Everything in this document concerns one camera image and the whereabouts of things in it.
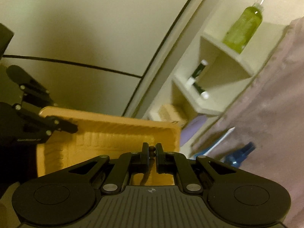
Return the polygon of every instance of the bottle of green liquid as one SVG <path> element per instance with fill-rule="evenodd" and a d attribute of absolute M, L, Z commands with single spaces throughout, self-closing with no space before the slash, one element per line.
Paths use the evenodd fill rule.
<path fill-rule="evenodd" d="M 258 0 L 253 6 L 244 10 L 241 17 L 233 24 L 227 32 L 223 43 L 241 53 L 249 40 L 262 22 L 262 12 L 264 10 L 262 3 L 264 0 Z"/>

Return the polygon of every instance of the yellow tray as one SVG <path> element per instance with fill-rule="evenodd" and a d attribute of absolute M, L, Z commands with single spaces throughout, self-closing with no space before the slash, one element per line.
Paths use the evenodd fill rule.
<path fill-rule="evenodd" d="M 38 176 L 78 164 L 98 155 L 111 159 L 131 151 L 141 151 L 143 142 L 150 146 L 161 143 L 164 151 L 179 151 L 180 128 L 168 122 L 108 116 L 103 114 L 45 107 L 40 116 L 57 116 L 78 126 L 78 132 L 55 131 L 45 144 L 37 146 Z M 142 174 L 135 175 L 139 184 Z M 152 169 L 146 185 L 172 185 L 171 175 Z"/>

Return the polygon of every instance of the pink cloth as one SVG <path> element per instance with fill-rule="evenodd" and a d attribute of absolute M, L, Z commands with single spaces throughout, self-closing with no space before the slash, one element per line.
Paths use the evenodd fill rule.
<path fill-rule="evenodd" d="M 207 147 L 216 133 L 234 126 L 210 156 L 254 142 L 257 148 L 241 168 L 284 186 L 292 201 L 284 224 L 304 227 L 304 18 L 291 22 L 251 86 L 193 149 Z"/>

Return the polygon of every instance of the crosshair symbol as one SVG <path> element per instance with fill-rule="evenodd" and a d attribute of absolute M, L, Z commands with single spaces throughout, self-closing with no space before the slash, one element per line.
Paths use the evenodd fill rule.
<path fill-rule="evenodd" d="M 156 189 L 150 188 L 150 189 L 148 189 L 148 191 L 149 191 L 151 194 L 153 194 L 153 193 L 156 191 Z"/>

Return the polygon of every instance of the ribbed gray panel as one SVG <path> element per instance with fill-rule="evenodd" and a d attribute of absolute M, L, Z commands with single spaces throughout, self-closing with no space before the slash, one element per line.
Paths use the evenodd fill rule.
<path fill-rule="evenodd" d="M 215 217 L 198 196 L 177 186 L 127 186 L 105 196 L 93 212 L 65 228 L 234 228 Z"/>

